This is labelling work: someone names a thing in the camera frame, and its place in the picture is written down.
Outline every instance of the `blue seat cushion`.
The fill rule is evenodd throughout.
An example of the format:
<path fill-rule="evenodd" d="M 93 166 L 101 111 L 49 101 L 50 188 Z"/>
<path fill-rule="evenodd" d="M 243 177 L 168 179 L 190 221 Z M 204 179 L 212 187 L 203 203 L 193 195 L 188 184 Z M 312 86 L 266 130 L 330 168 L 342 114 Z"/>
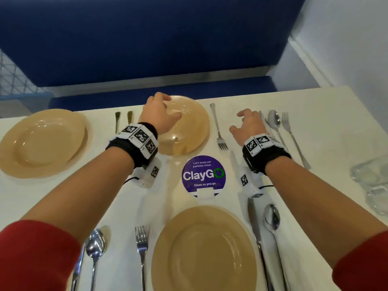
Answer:
<path fill-rule="evenodd" d="M 304 0 L 0 0 L 0 48 L 37 86 L 275 65 Z"/>
<path fill-rule="evenodd" d="M 156 92 L 181 95 L 192 99 L 216 98 L 257 93 L 276 92 L 269 76 L 245 79 L 231 79 L 211 83 L 183 84 L 158 88 L 136 89 L 87 95 L 52 98 L 49 108 L 71 111 L 102 109 L 145 104 L 149 96 Z"/>

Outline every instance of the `round purple sticker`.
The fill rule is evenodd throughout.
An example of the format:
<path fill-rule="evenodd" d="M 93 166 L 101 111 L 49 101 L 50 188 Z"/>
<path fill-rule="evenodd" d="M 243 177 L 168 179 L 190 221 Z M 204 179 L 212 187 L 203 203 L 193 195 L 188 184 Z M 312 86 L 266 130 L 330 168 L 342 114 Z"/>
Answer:
<path fill-rule="evenodd" d="M 197 189 L 213 187 L 218 195 L 225 186 L 226 173 L 221 163 L 208 155 L 198 155 L 190 159 L 182 171 L 182 182 L 189 193 Z"/>

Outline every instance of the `metal grid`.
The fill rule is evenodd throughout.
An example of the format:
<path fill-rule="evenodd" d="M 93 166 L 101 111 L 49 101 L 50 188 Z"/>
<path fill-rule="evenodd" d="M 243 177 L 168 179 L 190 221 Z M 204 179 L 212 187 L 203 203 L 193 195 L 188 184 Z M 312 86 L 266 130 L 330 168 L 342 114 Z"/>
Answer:
<path fill-rule="evenodd" d="M 0 96 L 40 92 L 44 90 L 35 86 L 0 49 Z"/>

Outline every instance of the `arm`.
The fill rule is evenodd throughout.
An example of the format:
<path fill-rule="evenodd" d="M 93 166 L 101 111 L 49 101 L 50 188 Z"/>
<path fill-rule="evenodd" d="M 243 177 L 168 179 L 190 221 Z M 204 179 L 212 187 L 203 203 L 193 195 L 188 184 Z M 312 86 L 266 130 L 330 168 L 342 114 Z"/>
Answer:
<path fill-rule="evenodd" d="M 171 97 L 156 93 L 148 98 L 139 118 L 151 123 L 159 135 L 168 132 L 182 117 L 180 112 L 168 115 L 163 100 L 170 101 Z M 54 188 L 22 220 L 54 225 L 83 243 L 133 168 L 133 160 L 124 150 L 111 147 Z"/>
<path fill-rule="evenodd" d="M 259 113 L 245 109 L 241 128 L 230 127 L 240 146 L 266 133 Z M 265 172 L 299 225 L 333 268 L 351 250 L 388 230 L 387 226 L 340 191 L 288 157 L 270 161 Z"/>

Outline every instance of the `hand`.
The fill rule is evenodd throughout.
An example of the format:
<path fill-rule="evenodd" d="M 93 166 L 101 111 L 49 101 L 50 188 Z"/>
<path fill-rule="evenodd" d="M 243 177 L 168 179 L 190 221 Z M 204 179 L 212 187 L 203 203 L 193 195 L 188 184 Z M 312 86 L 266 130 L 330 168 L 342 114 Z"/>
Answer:
<path fill-rule="evenodd" d="M 231 126 L 229 131 L 240 146 L 244 146 L 244 142 L 252 136 L 267 133 L 265 125 L 261 120 L 261 115 L 257 111 L 244 109 L 237 113 L 237 116 L 243 116 L 241 128 Z"/>
<path fill-rule="evenodd" d="M 171 97 L 161 92 L 157 92 L 155 97 L 149 97 L 139 117 L 139 122 L 152 124 L 156 128 L 158 135 L 167 133 L 182 118 L 181 112 L 167 114 L 166 104 L 163 101 L 171 101 Z"/>

